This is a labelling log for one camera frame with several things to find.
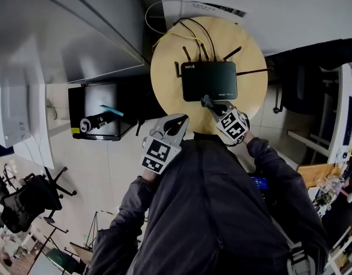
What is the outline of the black mesh office chair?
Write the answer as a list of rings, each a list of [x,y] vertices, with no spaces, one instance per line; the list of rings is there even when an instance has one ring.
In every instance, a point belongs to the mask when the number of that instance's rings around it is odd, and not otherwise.
[[[64,194],[73,197],[75,190],[68,191],[58,184],[58,180],[68,168],[64,167],[53,178],[47,167],[45,173],[36,175],[31,173],[23,179],[20,188],[9,192],[7,185],[12,186],[10,178],[3,180],[0,176],[0,229],[6,227],[12,233],[27,232],[33,221],[46,210],[50,214],[43,219],[53,224],[53,215],[62,210],[61,199]]]

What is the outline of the black backpack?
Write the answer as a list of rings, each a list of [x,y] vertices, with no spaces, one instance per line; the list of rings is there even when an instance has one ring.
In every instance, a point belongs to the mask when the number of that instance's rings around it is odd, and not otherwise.
[[[127,81],[117,84],[117,108],[124,114],[122,119],[126,123],[137,127],[136,136],[147,120],[167,115],[149,81]]]

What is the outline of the person's left forearm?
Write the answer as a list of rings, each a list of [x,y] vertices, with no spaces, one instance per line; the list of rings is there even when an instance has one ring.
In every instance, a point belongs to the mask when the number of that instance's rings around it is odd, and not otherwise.
[[[119,212],[113,224],[122,228],[139,229],[145,220],[145,212],[149,209],[152,198],[156,192],[156,182],[159,175],[144,170],[129,186],[124,195]]]

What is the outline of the black box cabinet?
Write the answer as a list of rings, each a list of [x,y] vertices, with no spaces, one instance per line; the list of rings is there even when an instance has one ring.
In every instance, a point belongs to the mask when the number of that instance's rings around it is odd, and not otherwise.
[[[83,140],[119,141],[134,126],[122,117],[88,133],[80,131],[80,121],[103,112],[100,105],[117,108],[117,84],[82,85],[68,89],[69,116],[72,137]]]

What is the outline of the black tripod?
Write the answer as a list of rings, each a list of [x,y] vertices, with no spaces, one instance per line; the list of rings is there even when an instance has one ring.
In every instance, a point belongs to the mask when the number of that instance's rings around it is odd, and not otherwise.
[[[85,242],[86,250],[93,250],[94,242],[97,237],[97,232],[98,232],[98,212],[96,211]]]

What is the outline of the grey cloth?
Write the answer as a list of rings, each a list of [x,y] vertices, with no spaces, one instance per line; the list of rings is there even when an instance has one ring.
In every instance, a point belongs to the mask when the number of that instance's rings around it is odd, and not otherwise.
[[[201,106],[211,110],[218,109],[218,105],[208,95],[205,95],[201,100]]]

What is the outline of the white side cabinet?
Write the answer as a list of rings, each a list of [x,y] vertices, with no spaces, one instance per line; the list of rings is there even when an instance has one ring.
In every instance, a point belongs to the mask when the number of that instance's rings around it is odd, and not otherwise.
[[[46,85],[28,86],[29,137],[14,145],[15,154],[38,166],[53,169],[46,113]]]

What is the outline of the teal strip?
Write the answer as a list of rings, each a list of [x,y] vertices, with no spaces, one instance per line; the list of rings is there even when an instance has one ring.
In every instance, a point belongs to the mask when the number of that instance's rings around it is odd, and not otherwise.
[[[102,113],[107,113],[107,114],[111,114],[111,115],[115,115],[118,117],[123,117],[124,113],[118,111],[117,109],[113,108],[113,107],[109,107],[107,105],[100,105],[100,108],[103,109]]]

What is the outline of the white office desk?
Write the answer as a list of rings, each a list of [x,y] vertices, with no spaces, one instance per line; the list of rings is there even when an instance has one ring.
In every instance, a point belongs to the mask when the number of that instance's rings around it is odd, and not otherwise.
[[[331,140],[323,146],[325,142],[320,136],[311,135],[307,139],[293,131],[287,131],[287,135],[295,140],[303,143],[306,147],[327,157],[327,163],[343,163],[350,157],[349,153],[352,149],[352,132],[350,143],[348,146],[343,145],[345,134],[347,111],[349,106],[349,97],[352,97],[352,62],[344,64],[338,68],[338,103],[336,109],[336,117]]]

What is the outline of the black router with antennas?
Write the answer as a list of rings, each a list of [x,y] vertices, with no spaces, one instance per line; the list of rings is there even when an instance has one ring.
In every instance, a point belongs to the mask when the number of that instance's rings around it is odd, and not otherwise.
[[[213,100],[234,100],[238,96],[238,76],[269,71],[266,68],[237,72],[235,63],[228,59],[241,49],[236,48],[221,61],[192,61],[186,47],[183,47],[188,61],[182,64],[175,62],[176,77],[182,82],[183,99],[194,102],[207,95]]]

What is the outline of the person's right forearm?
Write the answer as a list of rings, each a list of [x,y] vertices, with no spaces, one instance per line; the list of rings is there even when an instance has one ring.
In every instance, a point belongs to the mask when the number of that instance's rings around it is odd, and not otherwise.
[[[247,132],[243,142],[257,168],[267,175],[268,186],[277,200],[294,204],[311,202],[302,176],[278,155],[268,141]]]

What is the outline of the person's dark jacket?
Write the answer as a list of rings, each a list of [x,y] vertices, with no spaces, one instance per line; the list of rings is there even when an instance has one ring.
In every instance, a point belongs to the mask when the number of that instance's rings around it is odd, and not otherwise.
[[[277,200],[217,136],[182,143],[139,229],[111,222],[89,275],[321,275],[329,247],[313,203]]]

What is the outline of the wooden desk board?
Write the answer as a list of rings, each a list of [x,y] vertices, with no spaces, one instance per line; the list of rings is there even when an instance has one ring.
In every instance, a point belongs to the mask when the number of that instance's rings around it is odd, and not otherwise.
[[[299,166],[297,173],[301,175],[304,180],[306,188],[316,187],[320,178],[326,178],[329,175],[340,175],[343,168],[337,164],[313,164],[306,166]]]

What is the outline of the white paper wall notice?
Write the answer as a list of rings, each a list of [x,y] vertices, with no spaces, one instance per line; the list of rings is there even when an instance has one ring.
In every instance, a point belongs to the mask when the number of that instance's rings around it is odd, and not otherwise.
[[[181,13],[192,17],[204,15],[230,20],[244,18],[247,14],[243,10],[198,1],[182,1]]]

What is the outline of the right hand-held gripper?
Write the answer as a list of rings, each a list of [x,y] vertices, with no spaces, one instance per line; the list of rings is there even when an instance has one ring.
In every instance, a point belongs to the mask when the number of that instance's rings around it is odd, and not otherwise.
[[[230,140],[241,139],[249,130],[247,119],[229,101],[214,101],[213,107],[208,109],[216,122],[216,127]]]

